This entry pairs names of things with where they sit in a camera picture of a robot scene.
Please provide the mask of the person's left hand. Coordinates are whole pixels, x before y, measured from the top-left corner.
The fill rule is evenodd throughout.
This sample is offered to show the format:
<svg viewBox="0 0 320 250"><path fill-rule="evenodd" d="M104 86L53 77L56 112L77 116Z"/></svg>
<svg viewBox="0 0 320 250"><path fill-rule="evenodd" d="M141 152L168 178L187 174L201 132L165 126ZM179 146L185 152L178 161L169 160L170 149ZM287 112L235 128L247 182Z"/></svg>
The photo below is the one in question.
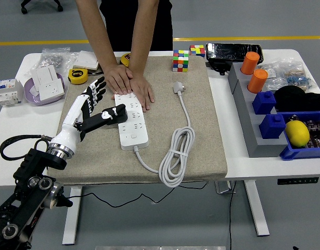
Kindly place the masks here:
<svg viewBox="0 0 320 250"><path fill-rule="evenodd" d="M143 74L128 74L129 90L131 90L139 100L143 112L151 109L151 103L155 102L154 93L150 83L145 79Z"/></svg>

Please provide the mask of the person's right hand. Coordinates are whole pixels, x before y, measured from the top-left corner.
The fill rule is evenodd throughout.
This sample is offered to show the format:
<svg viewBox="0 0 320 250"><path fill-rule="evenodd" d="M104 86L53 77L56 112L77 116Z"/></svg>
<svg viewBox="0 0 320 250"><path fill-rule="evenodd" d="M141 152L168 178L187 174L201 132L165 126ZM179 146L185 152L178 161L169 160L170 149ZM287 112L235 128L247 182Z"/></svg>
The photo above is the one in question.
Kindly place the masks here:
<svg viewBox="0 0 320 250"><path fill-rule="evenodd" d="M107 86L113 94L125 95L131 93L132 71L124 65L111 64L105 67L104 75Z"/></svg>

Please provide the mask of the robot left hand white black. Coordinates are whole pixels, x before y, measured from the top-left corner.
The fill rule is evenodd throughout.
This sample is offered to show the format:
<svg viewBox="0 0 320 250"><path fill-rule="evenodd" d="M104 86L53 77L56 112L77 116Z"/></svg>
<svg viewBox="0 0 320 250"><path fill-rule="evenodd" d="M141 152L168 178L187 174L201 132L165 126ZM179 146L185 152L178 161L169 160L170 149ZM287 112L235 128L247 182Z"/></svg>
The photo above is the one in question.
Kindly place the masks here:
<svg viewBox="0 0 320 250"><path fill-rule="evenodd" d="M77 96L62 123L60 133L49 144L49 153L61 151L71 157L76 152L76 145L83 140L86 133L105 124L118 122L118 117L123 112L122 106L111 107L91 116L106 92L105 86L105 78L100 77Z"/></svg>

